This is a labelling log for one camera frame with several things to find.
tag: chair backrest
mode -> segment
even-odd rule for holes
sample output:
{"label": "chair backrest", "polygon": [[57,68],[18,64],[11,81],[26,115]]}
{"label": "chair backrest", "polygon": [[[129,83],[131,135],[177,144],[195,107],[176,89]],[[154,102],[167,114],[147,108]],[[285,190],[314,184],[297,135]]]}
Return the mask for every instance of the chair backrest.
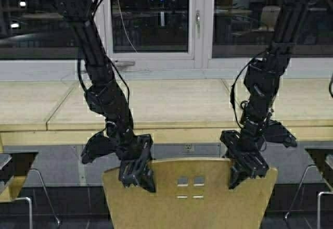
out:
{"label": "chair backrest", "polygon": [[279,6],[265,6],[261,13],[261,22],[268,26],[268,30],[274,31],[281,8]]}
{"label": "chair backrest", "polygon": [[327,186],[333,192],[333,149],[307,148]]}
{"label": "chair backrest", "polygon": [[157,160],[150,164],[157,192],[124,188],[119,168],[103,175],[115,229],[258,229],[277,179],[245,180],[228,189],[232,162],[221,158]]}
{"label": "chair backrest", "polygon": [[37,153],[25,152],[10,155],[14,163],[14,178],[10,181],[5,190],[0,193],[0,203],[12,202],[18,197]]}

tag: robotic arm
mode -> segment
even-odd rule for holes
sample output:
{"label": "robotic arm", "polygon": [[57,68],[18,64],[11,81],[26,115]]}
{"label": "robotic arm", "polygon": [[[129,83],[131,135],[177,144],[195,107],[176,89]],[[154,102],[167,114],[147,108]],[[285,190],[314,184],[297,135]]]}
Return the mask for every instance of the robotic arm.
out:
{"label": "robotic arm", "polygon": [[[227,146],[227,157],[234,159],[230,188],[246,178],[264,177],[269,169],[260,154],[264,142],[296,147],[296,138],[280,123],[271,120],[272,105],[285,73],[308,9],[319,0],[282,0],[275,32],[263,59],[253,58],[248,64],[244,85],[250,98],[243,101],[241,130],[223,131],[221,141]],[[235,84],[230,100],[235,109]]]}
{"label": "robotic arm", "polygon": [[133,132],[128,100],[116,82],[114,65],[106,55],[94,22],[96,10],[103,0],[41,1],[52,6],[71,25],[92,81],[92,86],[87,89],[79,74],[85,99],[91,111],[105,117],[106,128],[88,141],[81,155],[82,163],[115,152],[121,160],[119,180],[124,186],[133,184],[155,192],[153,172],[147,166],[153,141],[149,134],[135,135]]}

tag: cable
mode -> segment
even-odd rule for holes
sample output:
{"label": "cable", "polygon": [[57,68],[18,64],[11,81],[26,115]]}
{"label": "cable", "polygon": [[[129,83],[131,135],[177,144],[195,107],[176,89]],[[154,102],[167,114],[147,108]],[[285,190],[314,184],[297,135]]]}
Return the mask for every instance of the cable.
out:
{"label": "cable", "polygon": [[333,74],[331,77],[331,81],[329,82],[329,93],[331,94],[331,97],[333,98]]}
{"label": "cable", "polygon": [[125,84],[126,86],[126,89],[127,89],[127,104],[130,105],[130,95],[131,95],[131,92],[130,92],[130,88],[129,86],[127,85],[126,81],[124,80],[124,78],[121,76],[120,72],[118,71],[117,67],[114,65],[113,61],[110,60],[113,68],[115,69],[115,71],[117,72],[119,78],[121,79],[121,81]]}
{"label": "cable", "polygon": [[133,50],[134,50],[136,53],[138,53],[137,50],[135,49],[134,45],[132,44],[129,35],[127,34],[127,30],[126,30],[126,27],[125,27],[124,18],[123,18],[123,14],[122,14],[122,11],[121,11],[121,7],[120,7],[120,2],[119,2],[119,0],[117,0],[117,3],[118,3],[119,13],[120,13],[120,19],[121,19],[121,22],[122,22],[123,29],[124,29],[125,35],[126,35],[126,37],[127,37],[127,40],[128,40],[128,42],[130,43],[130,45],[131,45],[131,47],[133,48]]}
{"label": "cable", "polygon": [[81,75],[81,60],[82,59],[81,59],[81,55],[80,55],[80,48],[78,48],[78,63],[77,63],[77,66],[78,66],[78,78],[79,78],[79,82],[80,82],[80,85],[81,85],[83,91],[85,93],[87,93],[88,90],[87,90],[86,86],[84,85],[84,82],[82,80],[82,75]]}
{"label": "cable", "polygon": [[93,13],[93,20],[94,20],[94,18],[95,18],[95,15],[96,15],[96,13],[97,13],[98,8],[100,7],[100,5],[101,5],[101,3],[102,3],[103,1],[104,1],[104,0],[100,0],[100,1],[98,2],[98,4],[96,5],[95,11],[94,11],[94,13]]}
{"label": "cable", "polygon": [[255,55],[240,71],[240,73],[238,74],[238,76],[236,77],[236,80],[234,81],[234,84],[231,86],[231,92],[230,92],[230,102],[231,105],[233,107],[234,110],[234,115],[235,115],[235,119],[237,122],[237,125],[239,126],[240,129],[242,129],[243,127],[240,125],[240,123],[238,122],[238,117],[237,117],[237,113],[236,113],[236,97],[235,97],[235,86],[236,83],[238,81],[238,78],[241,76],[241,74],[243,73],[243,71],[251,64],[253,63],[253,61],[260,55],[264,54],[266,52],[266,50],[260,52],[259,54]]}

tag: glass pane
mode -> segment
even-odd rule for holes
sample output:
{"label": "glass pane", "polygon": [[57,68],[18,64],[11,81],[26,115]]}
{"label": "glass pane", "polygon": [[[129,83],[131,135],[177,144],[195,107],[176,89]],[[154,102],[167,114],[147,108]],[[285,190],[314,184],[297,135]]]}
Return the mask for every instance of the glass pane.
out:
{"label": "glass pane", "polygon": [[38,0],[0,0],[0,58],[74,58],[75,39],[62,16],[36,11]]}
{"label": "glass pane", "polygon": [[[215,0],[214,6],[213,58],[251,57],[265,50],[273,37],[280,0]],[[311,8],[295,54],[333,55],[333,0]]]}
{"label": "glass pane", "polygon": [[188,52],[189,0],[111,1],[115,53]]}

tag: gray wall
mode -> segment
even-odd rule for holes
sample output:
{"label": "gray wall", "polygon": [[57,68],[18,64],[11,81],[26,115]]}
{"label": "gray wall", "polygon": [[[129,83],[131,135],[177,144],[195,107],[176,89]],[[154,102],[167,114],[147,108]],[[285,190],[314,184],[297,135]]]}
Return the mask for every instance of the gray wall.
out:
{"label": "gray wall", "polygon": [[[152,148],[156,159],[177,157],[221,157],[226,148],[223,144],[192,144],[193,151],[188,152],[183,144],[157,144]],[[312,146],[333,147],[333,143],[300,143],[297,148],[285,149],[283,145],[268,144],[263,153],[266,161],[279,170],[279,184],[299,183],[302,173],[312,160],[305,148]],[[38,151],[33,165],[41,171],[47,186],[101,186],[104,171],[118,167],[120,162],[115,155],[97,159],[86,166],[80,163],[83,146],[15,146],[5,147],[5,152]],[[316,169],[309,171],[306,183],[319,183],[322,178]],[[26,187],[39,187],[35,173],[30,173]]]}

